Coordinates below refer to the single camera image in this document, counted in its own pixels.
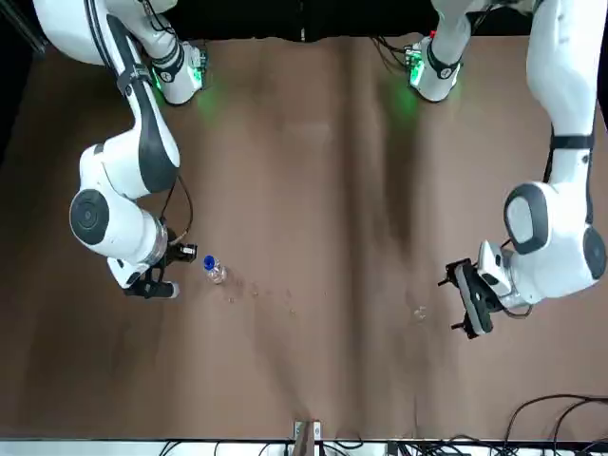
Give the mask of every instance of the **metal bracket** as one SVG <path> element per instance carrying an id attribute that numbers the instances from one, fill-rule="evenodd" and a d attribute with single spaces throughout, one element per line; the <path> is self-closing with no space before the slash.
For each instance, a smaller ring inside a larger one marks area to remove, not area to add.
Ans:
<path id="1" fill-rule="evenodd" d="M 294 422 L 294 440 L 297 440 L 297 437 L 300 434 L 301 429 L 303 429 L 306 424 L 313 425 L 313 437 L 315 440 L 321 440 L 321 422 L 320 421 L 296 421 Z"/>

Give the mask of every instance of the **blue bottle cap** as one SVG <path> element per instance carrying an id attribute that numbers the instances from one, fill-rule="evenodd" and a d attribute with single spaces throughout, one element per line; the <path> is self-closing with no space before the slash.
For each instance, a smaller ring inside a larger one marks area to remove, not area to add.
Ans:
<path id="1" fill-rule="evenodd" d="M 207 271 L 211 271 L 216 266 L 216 259 L 208 255 L 202 261 L 202 265 Z"/>

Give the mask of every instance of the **green led light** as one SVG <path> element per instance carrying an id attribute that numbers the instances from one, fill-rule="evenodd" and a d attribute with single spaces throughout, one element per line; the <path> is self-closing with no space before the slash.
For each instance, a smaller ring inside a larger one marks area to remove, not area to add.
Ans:
<path id="1" fill-rule="evenodd" d="M 152 75 L 154 76 L 154 85 L 162 92 L 161 81 L 159 80 L 159 76 L 156 74 L 156 70 L 154 68 L 152 68 Z"/>
<path id="2" fill-rule="evenodd" d="M 456 86 L 456 80 L 458 79 L 458 72 L 460 71 L 460 65 L 456 66 L 454 70 L 454 80 L 452 81 L 452 87 Z"/>
<path id="3" fill-rule="evenodd" d="M 191 68 L 189 66 L 188 75 L 190 75 L 190 79 L 193 81 L 202 84 L 202 71 L 200 71 L 200 68 Z"/>
<path id="4" fill-rule="evenodd" d="M 422 73 L 425 71 L 425 63 L 421 60 L 411 68 L 409 72 L 409 84 L 412 87 L 417 87 L 422 79 Z"/>

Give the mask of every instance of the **black background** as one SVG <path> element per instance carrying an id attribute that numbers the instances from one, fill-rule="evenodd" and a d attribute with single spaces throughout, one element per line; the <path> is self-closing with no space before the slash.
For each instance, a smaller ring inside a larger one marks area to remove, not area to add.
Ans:
<path id="1" fill-rule="evenodd" d="M 38 27 L 30 0 L 13 0 Z M 437 14 L 430 1 L 421 0 L 180 0 L 167 17 L 183 39 L 225 40 L 232 38 L 278 37 L 306 41 L 330 36 L 399 36 L 413 31 L 428 34 L 437 25 Z M 478 29 L 478 35 L 527 35 L 530 18 L 512 9 L 492 12 Z M 0 53 L 7 63 L 3 74 L 3 103 L 0 109 L 0 161 L 10 136 L 25 85 L 31 50 L 0 17 Z M 608 105 L 608 40 L 604 31 L 598 76 L 598 98 L 605 112 Z"/>

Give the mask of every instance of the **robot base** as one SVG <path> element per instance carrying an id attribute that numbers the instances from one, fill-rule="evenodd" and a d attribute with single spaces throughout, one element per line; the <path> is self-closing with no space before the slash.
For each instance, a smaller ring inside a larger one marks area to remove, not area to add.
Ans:
<path id="1" fill-rule="evenodd" d="M 156 86 L 169 105 L 183 105 L 204 86 L 207 53 L 188 42 L 177 44 L 176 57 L 152 61 Z"/>
<path id="2" fill-rule="evenodd" d="M 449 73 L 438 75 L 428 59 L 428 47 L 431 41 L 431 38 L 427 36 L 407 49 L 412 54 L 417 54 L 417 57 L 408 62 L 409 84 L 424 100 L 439 103 L 447 97 L 449 91 L 456 85 L 458 72 L 462 64 L 456 66 L 455 70 L 445 68 L 444 71 L 446 73 L 449 71 Z"/>

